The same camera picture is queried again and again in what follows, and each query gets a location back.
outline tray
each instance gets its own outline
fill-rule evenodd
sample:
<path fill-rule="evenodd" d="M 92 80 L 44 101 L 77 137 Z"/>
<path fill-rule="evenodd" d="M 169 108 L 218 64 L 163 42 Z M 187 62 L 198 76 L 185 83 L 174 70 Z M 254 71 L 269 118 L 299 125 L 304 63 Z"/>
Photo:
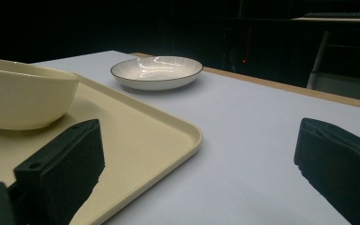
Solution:
<path fill-rule="evenodd" d="M 0 181 L 66 128 L 98 118 L 106 167 L 70 224 L 101 224 L 195 154 L 203 139 L 190 123 L 80 76 L 67 113 L 48 127 L 0 130 Z"/>

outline white table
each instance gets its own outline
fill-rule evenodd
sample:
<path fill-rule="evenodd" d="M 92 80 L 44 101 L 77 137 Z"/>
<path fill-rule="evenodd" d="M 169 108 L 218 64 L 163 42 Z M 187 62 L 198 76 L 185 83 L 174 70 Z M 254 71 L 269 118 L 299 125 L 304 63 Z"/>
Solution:
<path fill-rule="evenodd" d="M 220 76 L 209 68 L 184 87 L 133 90 L 110 72 L 132 58 L 109 51 L 38 63 L 79 73 L 202 130 L 195 156 L 105 224 L 349 224 L 301 175 L 293 154 L 303 117 L 360 136 L 359 107 L 296 94 L 278 83 L 268 82 L 282 89 Z"/>

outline plate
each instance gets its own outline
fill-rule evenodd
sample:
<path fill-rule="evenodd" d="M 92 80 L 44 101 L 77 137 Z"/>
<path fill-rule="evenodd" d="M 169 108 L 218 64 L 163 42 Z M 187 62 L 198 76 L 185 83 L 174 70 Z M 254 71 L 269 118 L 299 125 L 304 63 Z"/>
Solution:
<path fill-rule="evenodd" d="M 203 65 L 178 56 L 136 58 L 114 65 L 111 74 L 121 84 L 141 90 L 167 90 L 198 78 Z"/>

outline wooden table edge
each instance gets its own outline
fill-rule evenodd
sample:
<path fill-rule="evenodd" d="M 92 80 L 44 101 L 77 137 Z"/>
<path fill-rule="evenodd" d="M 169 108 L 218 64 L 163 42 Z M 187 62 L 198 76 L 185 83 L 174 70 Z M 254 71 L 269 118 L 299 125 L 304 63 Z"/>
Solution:
<path fill-rule="evenodd" d="M 133 52 L 133 53 L 131 53 L 131 55 L 141 57 L 141 58 L 152 56 L 152 55 L 141 53 L 141 52 Z M 360 108 L 360 99 L 356 99 L 356 98 L 338 96 L 338 95 L 325 93 L 325 92 L 321 92 L 321 91 L 317 91 L 317 90 L 311 90 L 311 89 L 307 89 L 307 88 L 303 88 L 303 87 L 292 86 L 292 85 L 288 85 L 288 84 L 280 83 L 280 82 L 271 82 L 271 81 L 267 81 L 264 79 L 249 77 L 247 75 L 241 75 L 241 74 L 232 73 L 229 71 L 224 71 L 224 70 L 211 68 L 211 67 L 203 67 L 203 71 L 215 73 L 215 74 L 218 74 L 221 76 L 230 77 L 230 78 L 234 78 L 234 79 L 245 81 L 245 82 L 269 86 L 269 87 L 293 92 L 293 93 L 300 94 L 300 95 L 330 100 L 330 101 L 334 101 L 337 103 L 347 104 L 347 105 L 351 105 L 351 106 Z"/>

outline black keyboard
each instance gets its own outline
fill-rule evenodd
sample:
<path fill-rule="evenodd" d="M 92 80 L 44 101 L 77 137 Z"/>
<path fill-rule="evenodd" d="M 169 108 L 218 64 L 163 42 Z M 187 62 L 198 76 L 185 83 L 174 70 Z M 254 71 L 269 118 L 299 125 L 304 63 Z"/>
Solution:
<path fill-rule="evenodd" d="M 303 18 L 360 19 L 360 12 L 310 12 Z"/>

